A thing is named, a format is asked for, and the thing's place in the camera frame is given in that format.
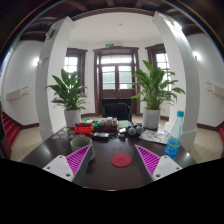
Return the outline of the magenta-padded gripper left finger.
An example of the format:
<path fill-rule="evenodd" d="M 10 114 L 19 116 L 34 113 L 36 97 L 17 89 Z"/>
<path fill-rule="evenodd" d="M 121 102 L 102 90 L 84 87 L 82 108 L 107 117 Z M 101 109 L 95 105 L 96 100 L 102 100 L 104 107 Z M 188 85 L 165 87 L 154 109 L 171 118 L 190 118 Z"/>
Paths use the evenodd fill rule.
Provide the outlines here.
<path fill-rule="evenodd" d="M 81 186 L 92 155 L 92 146 L 87 145 L 67 156 L 58 155 L 44 170 Z"/>

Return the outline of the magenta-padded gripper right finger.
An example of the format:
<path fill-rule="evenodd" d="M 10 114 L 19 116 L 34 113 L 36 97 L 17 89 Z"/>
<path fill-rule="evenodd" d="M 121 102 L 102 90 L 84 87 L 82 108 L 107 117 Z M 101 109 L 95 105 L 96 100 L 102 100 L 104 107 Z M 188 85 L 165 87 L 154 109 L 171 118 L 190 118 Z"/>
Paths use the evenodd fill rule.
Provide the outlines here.
<path fill-rule="evenodd" d="M 182 169 L 169 156 L 158 156 L 139 145 L 135 146 L 134 154 L 145 185 Z"/>

